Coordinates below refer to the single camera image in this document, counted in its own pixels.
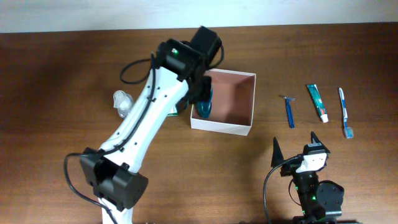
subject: white wall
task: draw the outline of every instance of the white wall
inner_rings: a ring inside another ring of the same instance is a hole
[[[398,21],[398,0],[0,0],[0,32]]]

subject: green led light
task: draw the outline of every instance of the green led light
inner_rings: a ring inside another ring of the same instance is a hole
[[[175,55],[178,55],[178,50],[177,49],[172,49],[172,53]]]

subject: toothpaste cap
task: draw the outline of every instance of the toothpaste cap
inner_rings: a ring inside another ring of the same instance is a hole
[[[328,119],[328,115],[327,115],[327,114],[323,114],[323,115],[321,115],[321,119],[322,119],[322,121],[323,121],[324,123],[326,123],[326,122],[328,122],[328,121],[329,121],[329,119]]]

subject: toothbrush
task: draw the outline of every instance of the toothbrush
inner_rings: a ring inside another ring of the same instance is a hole
[[[338,92],[340,94],[340,100],[341,100],[341,107],[343,109],[343,124],[344,124],[344,135],[347,139],[353,138],[354,137],[354,130],[351,127],[347,127],[347,108],[346,108],[346,100],[344,98],[344,93],[343,89],[339,88]]]

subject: blue razor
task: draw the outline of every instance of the blue razor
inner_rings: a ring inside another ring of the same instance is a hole
[[[294,128],[294,120],[293,120],[293,113],[292,113],[292,108],[290,107],[290,101],[294,101],[295,98],[290,98],[284,96],[285,103],[286,103],[286,112],[287,112],[287,119],[289,120],[289,126],[290,128]]]
[[[209,118],[211,112],[212,99],[213,99],[213,87],[211,87],[210,99],[208,101],[199,101],[195,103],[195,108],[201,118]]]

